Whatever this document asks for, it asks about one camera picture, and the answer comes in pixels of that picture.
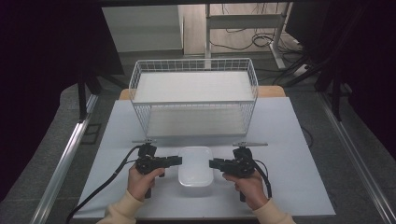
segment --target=person's right hand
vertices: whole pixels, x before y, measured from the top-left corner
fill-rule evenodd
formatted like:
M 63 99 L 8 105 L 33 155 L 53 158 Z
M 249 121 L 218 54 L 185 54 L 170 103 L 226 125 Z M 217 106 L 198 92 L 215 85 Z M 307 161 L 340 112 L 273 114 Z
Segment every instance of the person's right hand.
M 164 172 L 164 168 L 158 168 L 147 175 L 141 175 L 136 170 L 135 165 L 133 165 L 129 169 L 128 192 L 138 201 L 143 202 L 148 189 L 153 188 L 155 185 L 155 177 Z
M 248 178 L 227 174 L 223 174 L 223 177 L 235 183 L 235 189 L 245 195 L 247 206 L 252 210 L 259 209 L 268 203 L 268 198 L 263 191 L 262 177 L 258 171 L 254 171 L 254 174 Z

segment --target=wrist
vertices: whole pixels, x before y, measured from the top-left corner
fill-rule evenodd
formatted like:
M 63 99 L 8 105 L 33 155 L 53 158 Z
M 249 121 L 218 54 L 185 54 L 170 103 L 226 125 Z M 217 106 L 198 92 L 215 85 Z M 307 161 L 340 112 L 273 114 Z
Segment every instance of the wrist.
M 127 190 L 131 194 L 131 196 L 137 199 L 139 202 L 145 201 L 145 196 L 141 195 L 140 192 L 135 192 L 135 190 L 133 189 L 127 189 Z
M 265 197 L 265 195 L 261 195 L 260 197 L 254 198 L 251 203 L 249 203 L 249 207 L 254 211 L 257 210 L 263 206 L 265 206 L 268 203 L 268 198 Z

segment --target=aluminum rail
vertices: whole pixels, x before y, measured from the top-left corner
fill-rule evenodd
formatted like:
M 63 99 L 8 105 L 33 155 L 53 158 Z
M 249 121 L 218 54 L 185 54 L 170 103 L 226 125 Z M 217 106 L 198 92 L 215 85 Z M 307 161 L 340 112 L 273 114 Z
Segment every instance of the aluminum rail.
M 332 110 L 329 107 L 330 103 L 326 98 L 326 93 L 319 93 L 318 95 L 320 102 L 322 103 L 322 106 L 326 111 L 330 122 L 332 123 L 332 126 L 334 127 L 338 137 L 341 140 L 341 143 L 344 146 L 344 149 L 346 150 L 346 154 L 352 161 L 352 164 L 355 166 L 355 169 L 361 178 L 361 182 L 363 183 L 364 187 L 366 187 L 370 197 L 375 204 L 376 209 L 379 212 L 379 215 L 384 220 L 384 223 L 396 224 L 396 216 L 390 206 L 387 197 L 385 196 L 379 185 L 376 183 L 369 168 L 364 163 L 361 154 L 359 153 L 352 139 L 349 137 L 349 134 L 347 133 L 347 130 L 345 129 L 343 123 L 338 121 L 335 115 L 332 113 Z
M 50 214 L 50 210 L 56 200 L 56 197 L 61 189 L 62 183 L 64 182 L 64 178 L 66 177 L 67 171 L 69 170 L 70 164 L 73 161 L 73 158 L 76 154 L 78 145 L 81 141 L 82 135 L 84 134 L 91 116 L 93 108 L 96 104 L 98 96 L 91 95 L 87 102 L 87 118 L 85 118 L 81 123 L 76 125 L 75 130 L 73 131 L 69 142 L 64 149 L 64 154 L 58 162 L 58 165 L 52 175 L 52 178 L 47 185 L 46 191 L 41 198 L 40 203 L 38 204 L 37 209 L 30 221 L 31 224 L 45 223 Z

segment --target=cable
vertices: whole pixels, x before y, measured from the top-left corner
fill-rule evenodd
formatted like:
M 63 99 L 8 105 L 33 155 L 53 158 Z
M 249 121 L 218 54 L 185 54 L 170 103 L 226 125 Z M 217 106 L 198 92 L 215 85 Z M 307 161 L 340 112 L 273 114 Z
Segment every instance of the cable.
M 264 180 L 265 187 L 267 187 L 268 198 L 272 198 L 271 183 L 268 180 L 268 176 L 264 173 L 264 171 L 259 166 L 259 164 L 257 164 L 257 162 L 255 162 L 253 159 L 251 159 L 251 162 L 254 164 L 254 168 L 256 168 L 256 170 L 262 176 L 262 180 Z
M 286 70 L 284 73 L 282 73 L 279 77 L 277 77 L 274 81 L 273 81 L 273 85 L 278 85 L 279 81 L 281 79 L 283 79 L 284 77 L 293 74 L 295 70 L 298 69 L 299 66 L 303 65 L 307 60 L 308 60 L 308 56 L 304 55 L 303 57 L 301 57 L 299 60 L 297 60 L 295 63 L 293 63 L 288 70 Z
M 262 81 L 264 81 L 264 80 L 266 80 L 266 79 L 273 78 L 273 77 L 277 77 L 277 76 L 264 77 L 264 78 L 257 79 L 257 81 L 258 81 L 258 82 L 262 82 Z
M 270 69 L 265 69 L 265 68 L 254 68 L 254 70 L 264 71 L 264 72 L 283 72 L 283 70 L 270 70 Z
M 282 54 L 282 59 L 283 59 L 283 60 L 285 60 L 285 61 L 288 62 L 288 63 L 295 63 L 296 61 L 291 61 L 290 59 L 287 59 L 287 58 L 285 57 L 285 55 L 288 55 L 288 54 L 302 54 L 302 53 L 300 53 L 300 52 L 284 52 L 284 53 Z
M 102 189 L 104 189 L 107 185 L 109 185 L 111 183 L 111 181 L 113 181 L 117 175 L 120 173 L 120 171 L 122 170 L 122 168 L 124 167 L 124 165 L 126 163 L 128 163 L 128 158 L 129 156 L 131 156 L 131 154 L 134 152 L 135 149 L 139 148 L 139 146 L 133 147 L 128 154 L 126 155 L 126 157 L 122 160 L 120 166 L 116 169 L 116 171 L 113 173 L 113 175 L 104 183 L 102 184 L 99 188 L 97 188 L 93 193 L 90 194 L 90 196 L 88 196 L 81 204 L 79 204 L 75 209 L 73 209 L 73 211 L 70 212 L 70 214 L 67 216 L 66 219 L 66 224 L 68 224 L 70 222 L 70 220 L 72 219 L 73 215 L 79 210 L 81 209 L 87 202 L 89 202 L 96 194 L 98 194 Z
M 275 12 L 275 14 L 277 13 L 277 7 L 279 6 L 279 3 L 276 3 L 276 12 Z
M 250 46 L 253 45 L 253 42 L 252 42 L 252 43 L 250 43 L 247 47 L 244 47 L 244 48 L 241 48 L 241 49 L 237 49 L 237 48 L 232 48 L 232 47 L 228 47 L 228 46 L 224 46 L 224 45 L 214 44 L 214 43 L 212 43 L 212 41 L 210 41 L 210 40 L 209 40 L 209 43 L 210 43 L 211 45 L 213 45 L 213 46 L 216 46 L 216 47 L 222 47 L 222 48 L 226 48 L 226 49 L 236 49 L 236 50 L 248 49 Z
M 257 162 L 261 163 L 261 164 L 264 166 L 264 168 L 265 168 L 265 173 L 267 174 L 267 178 L 269 178 L 268 169 L 267 169 L 267 166 L 264 164 L 264 162 L 259 161 L 259 160 L 254 160 L 254 161 L 257 161 Z
M 253 8 L 253 10 L 250 12 L 250 14 L 253 14 L 253 12 L 256 10 L 256 8 L 257 8 L 257 14 L 259 14 L 259 3 L 256 4 L 256 6 Z M 227 14 L 230 14 L 230 12 L 225 7 L 225 4 L 221 4 L 221 12 L 222 12 L 223 15 L 225 15 L 225 11 L 227 11 Z M 225 29 L 225 31 L 227 33 L 230 33 L 230 34 L 231 33 L 238 33 L 238 32 L 244 31 L 244 30 L 246 30 L 246 28 L 238 29 L 238 30 L 232 30 L 232 31 L 230 31 L 229 29 Z
M 134 162 L 134 161 L 136 161 L 136 160 L 133 160 L 133 161 L 127 161 L 127 162 L 125 162 L 125 164 L 127 164 L 127 163 L 131 163 L 131 162 Z
M 309 132 L 303 125 L 300 125 L 301 129 L 308 133 L 309 138 L 310 138 L 310 143 L 308 144 L 308 147 L 311 148 L 314 145 L 314 137 L 312 136 L 311 132 Z
M 263 45 L 260 45 L 260 44 L 256 43 L 256 40 L 258 40 L 258 39 L 266 39 L 267 43 L 265 43 Z M 267 36 L 266 33 L 258 33 L 258 34 L 255 34 L 253 37 L 251 37 L 251 42 L 256 47 L 259 47 L 259 48 L 264 48 L 264 47 L 269 46 L 272 41 L 274 41 L 274 39 L 269 37 L 269 36 Z
M 279 51 L 281 52 L 285 52 L 285 53 L 301 53 L 303 54 L 304 51 L 303 50 L 296 50 L 296 49 L 289 49 L 285 42 L 283 41 L 282 37 L 279 38 L 280 42 L 282 43 L 283 46 L 278 45 L 277 47 L 279 48 Z

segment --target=white table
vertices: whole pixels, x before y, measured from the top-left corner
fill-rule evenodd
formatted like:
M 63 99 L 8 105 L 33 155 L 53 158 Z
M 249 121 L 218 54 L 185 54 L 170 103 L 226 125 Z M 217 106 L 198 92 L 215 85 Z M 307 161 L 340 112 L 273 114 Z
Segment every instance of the white table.
M 101 146 L 81 201 L 103 184 L 119 166 L 133 140 L 144 133 L 129 101 L 117 101 L 106 127 Z M 253 158 L 263 161 L 269 171 L 276 204 L 293 216 L 335 215 L 318 169 L 304 140 L 298 120 L 287 97 L 259 98 L 246 137 L 157 139 L 156 156 L 177 155 L 183 147 L 210 147 L 216 158 L 233 157 L 232 143 L 267 142 L 268 147 L 251 147 Z M 131 156 L 136 159 L 137 152 Z M 128 168 L 88 202 L 75 217 L 102 217 L 106 206 L 117 201 L 127 186 Z M 156 179 L 152 196 L 138 211 L 139 219 L 199 219 L 253 217 L 232 183 L 214 171 L 214 182 L 206 189 L 191 190 L 177 180 L 177 167 L 166 169 Z

